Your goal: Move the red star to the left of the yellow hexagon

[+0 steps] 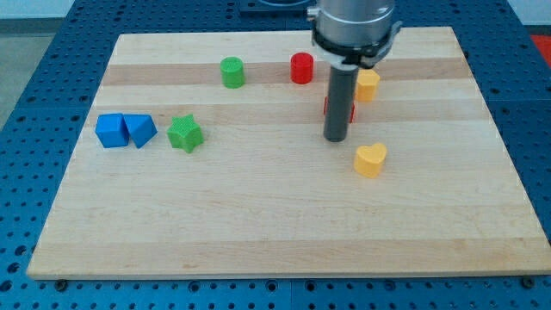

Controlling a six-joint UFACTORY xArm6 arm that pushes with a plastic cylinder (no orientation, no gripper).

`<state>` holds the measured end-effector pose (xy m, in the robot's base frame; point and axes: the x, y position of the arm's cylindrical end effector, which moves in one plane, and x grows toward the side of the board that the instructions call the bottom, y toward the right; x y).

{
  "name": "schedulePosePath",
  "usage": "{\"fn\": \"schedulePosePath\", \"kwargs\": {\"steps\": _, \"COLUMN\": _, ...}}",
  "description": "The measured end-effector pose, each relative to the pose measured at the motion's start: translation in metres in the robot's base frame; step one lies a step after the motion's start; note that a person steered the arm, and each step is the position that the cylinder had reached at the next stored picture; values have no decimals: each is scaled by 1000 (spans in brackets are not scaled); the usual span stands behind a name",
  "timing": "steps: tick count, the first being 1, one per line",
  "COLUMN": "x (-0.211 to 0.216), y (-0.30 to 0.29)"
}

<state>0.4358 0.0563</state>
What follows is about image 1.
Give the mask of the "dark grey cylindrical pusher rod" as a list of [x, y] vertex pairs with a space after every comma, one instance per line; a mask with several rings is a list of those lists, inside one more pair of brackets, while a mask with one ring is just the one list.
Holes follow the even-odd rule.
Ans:
[[330, 142], [345, 140], [350, 124], [358, 68], [340, 70], [332, 67], [328, 83], [324, 137]]

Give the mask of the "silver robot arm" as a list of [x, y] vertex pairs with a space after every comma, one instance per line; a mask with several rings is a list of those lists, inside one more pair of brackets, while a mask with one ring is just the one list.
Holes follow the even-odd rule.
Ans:
[[394, 0], [318, 0], [306, 10], [312, 44], [331, 65], [324, 137], [345, 140], [361, 69], [372, 69], [390, 52], [402, 27]]

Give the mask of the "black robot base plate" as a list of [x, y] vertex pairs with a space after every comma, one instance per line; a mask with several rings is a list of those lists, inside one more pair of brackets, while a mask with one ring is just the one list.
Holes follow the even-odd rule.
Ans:
[[239, 0], [238, 11], [242, 16], [256, 15], [303, 15], [315, 0]]

